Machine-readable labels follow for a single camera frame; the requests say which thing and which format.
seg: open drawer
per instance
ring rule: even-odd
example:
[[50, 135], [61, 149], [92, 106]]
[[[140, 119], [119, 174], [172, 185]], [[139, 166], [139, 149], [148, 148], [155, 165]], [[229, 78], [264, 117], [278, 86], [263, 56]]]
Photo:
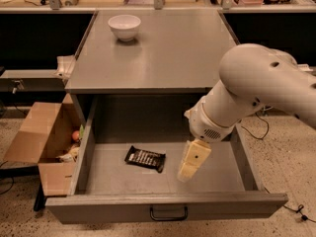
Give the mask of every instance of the open drawer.
[[[62, 223], [272, 215], [287, 196], [265, 191], [240, 125], [212, 145], [211, 155], [191, 180], [177, 180], [185, 143], [193, 139], [183, 113], [199, 98], [199, 94], [94, 96], [70, 194], [50, 197], [46, 206]], [[125, 164], [131, 145], [165, 153], [163, 172]]]

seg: bowl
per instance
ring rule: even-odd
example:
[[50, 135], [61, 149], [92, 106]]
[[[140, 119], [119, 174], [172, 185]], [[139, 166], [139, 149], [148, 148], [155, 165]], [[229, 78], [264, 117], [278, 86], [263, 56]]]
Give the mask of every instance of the bowl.
[[109, 19], [112, 33], [121, 41], [130, 41], [138, 34], [140, 19], [132, 15], [118, 15]]

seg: black handle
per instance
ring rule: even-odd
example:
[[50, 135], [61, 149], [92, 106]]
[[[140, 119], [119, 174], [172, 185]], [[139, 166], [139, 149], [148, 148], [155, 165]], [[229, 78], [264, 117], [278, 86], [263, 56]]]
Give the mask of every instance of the black handle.
[[150, 217], [154, 221], [182, 221], [188, 218], [188, 208], [184, 207], [184, 215], [180, 217], [156, 217], [154, 215], [154, 208], [150, 207]]

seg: open cardboard box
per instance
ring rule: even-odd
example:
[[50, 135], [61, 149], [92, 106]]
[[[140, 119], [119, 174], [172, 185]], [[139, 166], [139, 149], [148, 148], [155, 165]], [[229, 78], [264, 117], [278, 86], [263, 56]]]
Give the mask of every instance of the open cardboard box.
[[55, 157], [71, 146], [71, 134], [79, 126], [70, 95], [61, 104], [35, 102], [4, 160], [38, 163], [43, 193], [67, 195], [76, 163], [59, 163]]

